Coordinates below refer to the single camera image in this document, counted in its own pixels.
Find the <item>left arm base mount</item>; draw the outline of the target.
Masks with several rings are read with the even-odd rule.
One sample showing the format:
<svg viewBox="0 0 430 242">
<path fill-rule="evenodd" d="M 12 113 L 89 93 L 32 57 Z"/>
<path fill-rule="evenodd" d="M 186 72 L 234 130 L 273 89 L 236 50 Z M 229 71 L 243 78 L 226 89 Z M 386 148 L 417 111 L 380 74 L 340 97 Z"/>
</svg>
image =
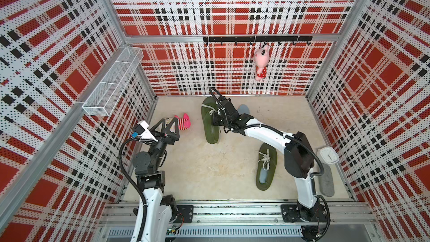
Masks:
<svg viewBox="0 0 430 242">
<path fill-rule="evenodd" d="M 179 205 L 176 211 L 173 212 L 173 224 L 190 224 L 193 222 L 194 206 L 193 205 Z"/>
</svg>

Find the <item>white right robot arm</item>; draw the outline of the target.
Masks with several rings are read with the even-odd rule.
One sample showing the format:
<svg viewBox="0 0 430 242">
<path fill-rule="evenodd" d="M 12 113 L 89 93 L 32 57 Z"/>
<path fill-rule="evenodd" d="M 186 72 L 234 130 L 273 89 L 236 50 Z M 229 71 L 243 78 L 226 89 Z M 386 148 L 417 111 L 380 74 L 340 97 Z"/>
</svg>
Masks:
<svg viewBox="0 0 430 242">
<path fill-rule="evenodd" d="M 306 136 L 292 134 L 264 124 L 249 114 L 239 114 L 231 100 L 212 95 L 216 102 L 213 124 L 224 127 L 225 132 L 239 133 L 260 140 L 284 154 L 284 168 L 295 178 L 298 203 L 307 210 L 318 203 L 314 179 L 324 174 L 321 160 L 313 152 Z"/>
</svg>

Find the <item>green shoe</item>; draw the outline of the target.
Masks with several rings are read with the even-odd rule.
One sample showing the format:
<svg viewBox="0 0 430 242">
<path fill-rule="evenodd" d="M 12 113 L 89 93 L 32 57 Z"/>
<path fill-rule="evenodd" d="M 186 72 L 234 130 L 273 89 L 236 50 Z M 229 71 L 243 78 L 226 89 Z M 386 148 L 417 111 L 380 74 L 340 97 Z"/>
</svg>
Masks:
<svg viewBox="0 0 430 242">
<path fill-rule="evenodd" d="M 258 151 L 258 167 L 256 172 L 256 186 L 261 191 L 266 191 L 272 184 L 277 167 L 277 150 L 263 143 Z"/>
<path fill-rule="evenodd" d="M 213 125 L 214 116 L 218 112 L 215 99 L 213 97 L 206 97 L 200 106 L 200 110 L 206 141 L 209 144 L 215 144 L 219 140 L 219 126 Z"/>
</svg>

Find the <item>light blue insole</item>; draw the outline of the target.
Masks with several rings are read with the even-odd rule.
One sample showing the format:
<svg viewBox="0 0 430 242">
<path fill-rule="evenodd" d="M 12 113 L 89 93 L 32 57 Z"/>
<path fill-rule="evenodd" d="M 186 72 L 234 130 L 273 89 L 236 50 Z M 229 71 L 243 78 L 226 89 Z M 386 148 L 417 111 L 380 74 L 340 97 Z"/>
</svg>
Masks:
<svg viewBox="0 0 430 242">
<path fill-rule="evenodd" d="M 237 108 L 238 114 L 239 115 L 243 115 L 243 114 L 248 114 L 250 115 L 250 109 L 248 108 L 247 105 L 245 104 L 241 104 L 238 108 Z"/>
</svg>

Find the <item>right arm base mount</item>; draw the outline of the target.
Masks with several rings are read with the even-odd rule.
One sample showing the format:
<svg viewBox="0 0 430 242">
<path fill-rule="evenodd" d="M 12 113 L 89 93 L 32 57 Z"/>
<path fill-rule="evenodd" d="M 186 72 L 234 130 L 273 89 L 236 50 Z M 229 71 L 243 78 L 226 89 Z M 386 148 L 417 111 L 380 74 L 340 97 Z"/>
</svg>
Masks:
<svg viewBox="0 0 430 242">
<path fill-rule="evenodd" d="M 281 205 L 281 215 L 285 223 L 322 223 L 328 218 L 325 206 L 318 202 L 313 208 L 306 208 L 299 203 Z"/>
</svg>

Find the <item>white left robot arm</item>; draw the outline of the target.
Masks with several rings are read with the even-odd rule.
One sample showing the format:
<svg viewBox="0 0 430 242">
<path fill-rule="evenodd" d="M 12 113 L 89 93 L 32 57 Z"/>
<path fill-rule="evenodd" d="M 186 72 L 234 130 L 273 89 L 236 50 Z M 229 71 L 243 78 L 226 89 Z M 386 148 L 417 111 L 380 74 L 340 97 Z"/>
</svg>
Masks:
<svg viewBox="0 0 430 242">
<path fill-rule="evenodd" d="M 120 146 L 118 161 L 121 172 L 139 195 L 137 219 L 131 237 L 133 242 L 163 242 L 169 224 L 178 216 L 173 195 L 163 194 L 165 172 L 159 167 L 167 156 L 166 147 L 174 145 L 179 138 L 178 118 L 169 120 L 169 123 L 161 119 L 151 128 L 146 121 L 140 121 L 133 127 L 130 138 Z M 123 165 L 123 150 L 131 142 L 149 146 L 148 151 L 141 151 L 132 159 L 135 179 Z"/>
</svg>

